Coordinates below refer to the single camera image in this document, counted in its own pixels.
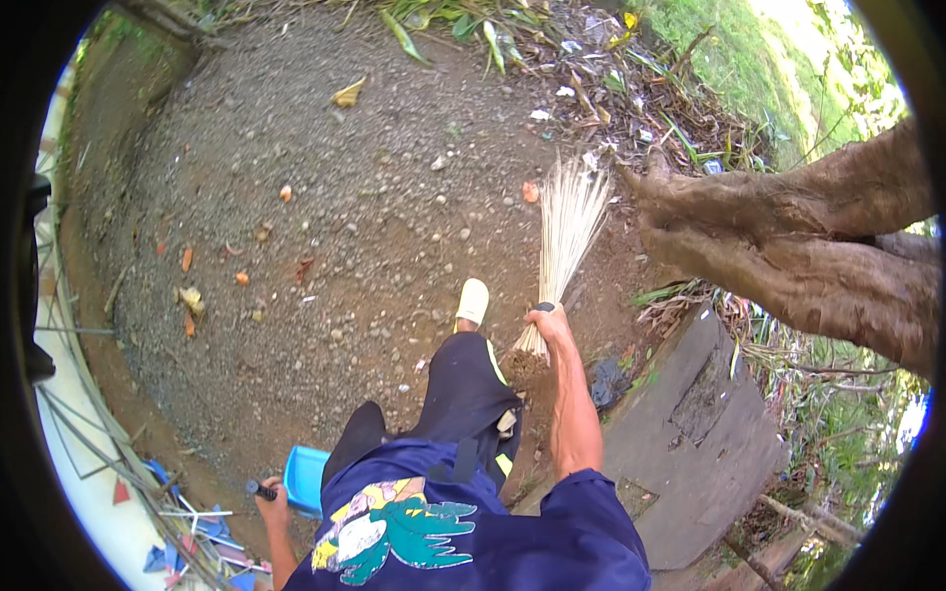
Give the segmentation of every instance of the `broom bristles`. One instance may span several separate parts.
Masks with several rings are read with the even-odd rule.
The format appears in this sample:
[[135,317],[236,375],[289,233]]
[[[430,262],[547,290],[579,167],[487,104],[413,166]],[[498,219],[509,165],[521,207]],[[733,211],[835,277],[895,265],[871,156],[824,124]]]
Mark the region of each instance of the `broom bristles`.
[[[561,301],[572,275],[588,247],[603,227],[611,179],[594,173],[580,158],[563,165],[561,158],[540,187],[542,207],[542,258],[539,261],[539,302]],[[548,363],[549,348],[530,324],[514,349],[540,356]]]

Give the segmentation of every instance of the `navy blue shirt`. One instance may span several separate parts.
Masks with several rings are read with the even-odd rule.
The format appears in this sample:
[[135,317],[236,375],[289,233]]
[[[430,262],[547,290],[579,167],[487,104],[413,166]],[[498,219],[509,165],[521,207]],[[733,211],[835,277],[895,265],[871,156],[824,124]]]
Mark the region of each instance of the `navy blue shirt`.
[[455,443],[398,440],[325,485],[315,549],[286,589],[628,589],[651,585],[643,544],[614,483],[582,470],[555,484],[541,516],[510,515],[481,465],[450,473]]

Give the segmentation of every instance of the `hand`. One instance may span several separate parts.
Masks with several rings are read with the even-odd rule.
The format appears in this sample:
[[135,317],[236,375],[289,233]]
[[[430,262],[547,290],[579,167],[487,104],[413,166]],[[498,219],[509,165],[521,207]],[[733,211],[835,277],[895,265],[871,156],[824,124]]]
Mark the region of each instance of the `hand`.
[[271,488],[276,492],[276,500],[268,501],[262,496],[254,495],[256,508],[263,515],[263,521],[266,523],[266,529],[272,533],[275,530],[285,531],[289,529],[289,520],[292,514],[289,512],[289,493],[283,486],[282,480],[278,476],[266,478],[260,484]]
[[535,322],[539,334],[549,343],[552,351],[557,351],[564,346],[574,346],[569,319],[566,318],[565,308],[561,303],[555,304],[555,309],[551,312],[533,310],[526,314],[525,321]]

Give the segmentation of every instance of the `neon yellow stripe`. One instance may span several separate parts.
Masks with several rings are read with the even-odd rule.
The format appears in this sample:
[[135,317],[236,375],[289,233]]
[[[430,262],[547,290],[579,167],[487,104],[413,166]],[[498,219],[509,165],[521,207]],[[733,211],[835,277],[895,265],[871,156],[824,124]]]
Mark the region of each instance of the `neon yellow stripe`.
[[509,476],[509,473],[513,471],[513,463],[509,460],[509,457],[506,454],[499,454],[496,456],[496,464],[499,466],[499,469],[502,470],[502,474]]
[[493,341],[490,339],[486,340],[486,351],[489,352],[489,360],[493,362],[493,369],[496,370],[496,377],[499,378],[499,381],[502,382],[503,386],[509,386],[506,382],[505,376],[499,370],[499,363],[496,361],[496,354],[493,352]]

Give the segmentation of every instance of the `dirt ground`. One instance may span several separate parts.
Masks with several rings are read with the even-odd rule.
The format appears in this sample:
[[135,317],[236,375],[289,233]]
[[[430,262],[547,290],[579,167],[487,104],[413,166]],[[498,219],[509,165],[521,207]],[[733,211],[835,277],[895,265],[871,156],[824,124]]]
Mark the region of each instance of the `dirt ground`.
[[[501,355],[537,294],[539,210],[521,186],[557,150],[581,149],[530,124],[555,101],[554,80],[484,77],[484,56],[418,38],[436,59],[425,68],[367,10],[341,34],[336,17],[313,7],[285,34],[282,22],[231,31],[233,48],[189,74],[181,56],[142,63],[131,38],[93,43],[80,76],[71,144],[87,154],[71,172],[62,242],[82,325],[107,322],[101,302],[128,269],[117,339],[83,346],[119,421],[148,423],[139,453],[183,467],[207,506],[251,514],[247,478],[281,473],[294,445],[332,449],[366,400],[389,430],[411,428],[427,386],[415,366],[450,333],[467,277],[490,288],[481,330]],[[357,106],[330,106],[363,76]],[[118,120],[125,111],[136,118]],[[115,131],[136,125],[140,135]],[[653,344],[628,303],[658,283],[641,252],[633,203],[610,206],[571,284],[586,362]],[[192,339],[178,287],[206,305]],[[548,473],[551,396],[527,399],[507,503]],[[246,522],[236,537],[265,551],[258,520]]]

